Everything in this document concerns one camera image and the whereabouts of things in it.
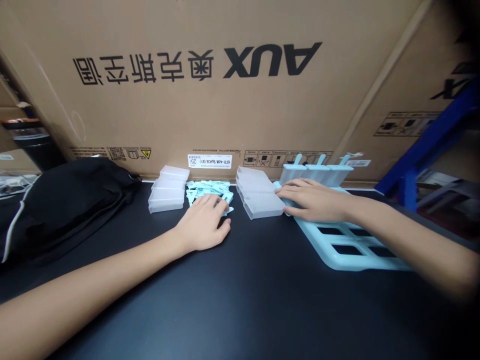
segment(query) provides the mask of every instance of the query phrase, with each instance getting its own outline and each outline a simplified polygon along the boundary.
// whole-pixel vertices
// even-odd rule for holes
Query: stacked molds
[[[185,183],[189,175],[190,170],[165,165],[160,171],[160,177],[151,187],[151,195],[148,199],[150,214],[183,208]]]
[[[316,165],[305,165],[306,170],[303,172],[302,177],[305,179],[312,179],[319,182],[322,185],[325,185],[327,179],[329,178],[330,168],[326,165],[322,165],[325,160],[326,155],[322,154],[318,158]]]
[[[251,220],[279,216],[284,212],[285,204],[275,194],[275,186],[263,171],[239,167],[236,189]]]
[[[350,155],[345,155],[339,165],[328,165],[330,171],[327,173],[323,179],[322,184],[328,186],[329,188],[338,188],[348,174],[353,171],[353,167],[347,166],[346,163],[350,159]]]
[[[296,156],[293,164],[283,164],[283,170],[280,176],[280,184],[285,184],[287,181],[299,179],[307,168],[304,165],[299,165],[302,159],[302,154]]]

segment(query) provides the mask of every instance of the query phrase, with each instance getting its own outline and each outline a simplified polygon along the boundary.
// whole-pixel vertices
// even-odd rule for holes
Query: sticker
[[[232,155],[188,155],[188,167],[196,169],[231,169]]]
[[[76,159],[91,158],[98,155],[101,158],[108,158],[107,147],[71,147],[73,156]]]
[[[441,111],[390,112],[373,136],[418,137]]]
[[[260,150],[258,152],[256,166],[258,168],[268,168],[270,166],[270,161],[272,161],[272,154],[273,150]]]
[[[287,154],[288,154],[288,151],[286,150],[275,150],[271,157],[270,167],[281,168],[284,165]]]
[[[152,150],[142,150],[141,151],[143,155],[146,156],[147,159],[150,159],[150,154],[152,153]]]
[[[259,158],[258,150],[245,150],[245,157],[243,158],[243,166],[254,168],[257,165]]]
[[[232,154],[234,157],[240,159],[242,157],[242,151],[240,149],[193,149],[193,153],[217,153],[217,154]]]
[[[352,168],[365,167],[365,166],[370,165],[371,161],[372,160],[349,160],[349,161],[346,162],[345,165],[351,166]]]
[[[101,157],[112,161],[148,160],[152,154],[151,147],[71,147],[71,152],[76,159]]]
[[[132,160],[148,160],[152,154],[151,147],[124,147],[123,150],[125,150],[126,155]]]

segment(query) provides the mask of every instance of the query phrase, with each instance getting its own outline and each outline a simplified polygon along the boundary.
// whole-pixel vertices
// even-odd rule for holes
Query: cardboard wall
[[[350,180],[380,180],[472,79],[467,44],[436,1],[355,128],[344,151],[371,160]]]
[[[195,168],[192,177],[233,179],[243,165],[278,179],[298,152],[308,163],[339,152],[425,3],[2,1],[0,52],[71,158],[102,154],[154,175],[165,164],[186,168],[189,154],[223,154],[231,169]],[[372,160],[355,179],[378,180],[415,141],[373,136],[390,112],[449,102],[429,102],[459,61],[450,53],[458,34],[439,25],[436,9],[346,141],[345,151]]]

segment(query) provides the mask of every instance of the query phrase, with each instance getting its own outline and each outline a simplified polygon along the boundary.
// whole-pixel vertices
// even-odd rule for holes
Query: black tabletop
[[[150,214],[150,187],[142,184],[131,205],[56,262],[3,271],[0,302],[174,227],[188,203],[180,210]],[[385,200],[373,191],[356,195]],[[332,270],[293,218],[250,220],[237,195],[231,206],[231,231],[221,245],[171,263],[121,297],[51,358],[429,357],[454,306],[418,275]],[[416,214],[406,214],[461,241]]]

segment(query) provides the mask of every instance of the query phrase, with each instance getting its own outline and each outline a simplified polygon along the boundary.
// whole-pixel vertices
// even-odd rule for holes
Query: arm
[[[199,197],[178,225],[163,235],[0,305],[2,359],[46,358],[112,302],[168,263],[220,244],[230,231],[230,219],[217,229],[228,208],[217,195]]]
[[[375,235],[423,278],[457,301],[469,300],[479,281],[480,255],[427,229],[391,206],[332,190],[309,179],[277,190],[303,208],[285,212],[307,221],[350,222]]]

